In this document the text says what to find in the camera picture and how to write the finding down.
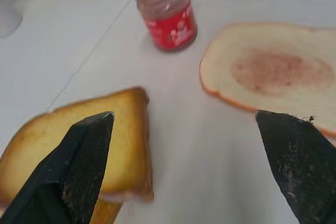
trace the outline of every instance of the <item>white bread slice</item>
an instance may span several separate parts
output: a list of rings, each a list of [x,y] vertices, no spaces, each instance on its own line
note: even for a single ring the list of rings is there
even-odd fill
[[[237,23],[211,42],[200,64],[206,91],[245,110],[288,113],[336,136],[336,30]]]
[[[106,202],[98,199],[90,224],[113,224],[121,206],[121,203]],[[5,208],[0,208],[0,218],[4,212]]]
[[[141,88],[90,99],[40,115],[13,137],[0,160],[0,203],[7,207],[37,164],[81,119],[113,111],[115,122],[100,197],[136,195],[153,199],[146,104]]]

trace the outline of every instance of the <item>red jar label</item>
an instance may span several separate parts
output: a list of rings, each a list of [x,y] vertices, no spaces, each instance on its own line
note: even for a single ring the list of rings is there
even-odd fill
[[[196,35],[196,22],[191,3],[176,15],[159,20],[145,19],[154,43],[162,49],[175,49]]]

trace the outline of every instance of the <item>white table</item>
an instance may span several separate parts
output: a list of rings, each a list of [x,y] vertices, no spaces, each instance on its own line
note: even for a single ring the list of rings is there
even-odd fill
[[[224,25],[336,24],[334,0],[192,0],[199,34],[157,51],[134,0],[16,0],[0,40],[0,151],[36,114],[141,85],[150,97],[155,201],[128,202],[120,224],[297,224],[273,179],[253,115],[208,96],[198,66]]]

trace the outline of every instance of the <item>bread slice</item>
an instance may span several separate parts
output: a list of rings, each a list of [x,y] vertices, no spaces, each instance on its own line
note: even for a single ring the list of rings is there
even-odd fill
[[[121,206],[121,203],[106,202],[98,199],[90,224],[113,224]],[[4,212],[5,208],[0,208],[0,218]]]
[[[115,122],[100,197],[136,195],[152,200],[147,103],[145,91],[132,88],[32,119],[13,137],[0,160],[2,206],[8,206],[37,164],[60,143],[74,123],[104,111],[113,111]]]
[[[288,113],[336,136],[336,30],[238,23],[211,42],[200,64],[206,91],[245,110]]]

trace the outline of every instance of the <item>glass jar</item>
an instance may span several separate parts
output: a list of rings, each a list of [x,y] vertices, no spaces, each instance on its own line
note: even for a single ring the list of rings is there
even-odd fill
[[[21,24],[21,15],[9,0],[0,0],[0,39],[12,34]]]
[[[162,50],[180,50],[197,36],[191,0],[136,0],[154,44]]]

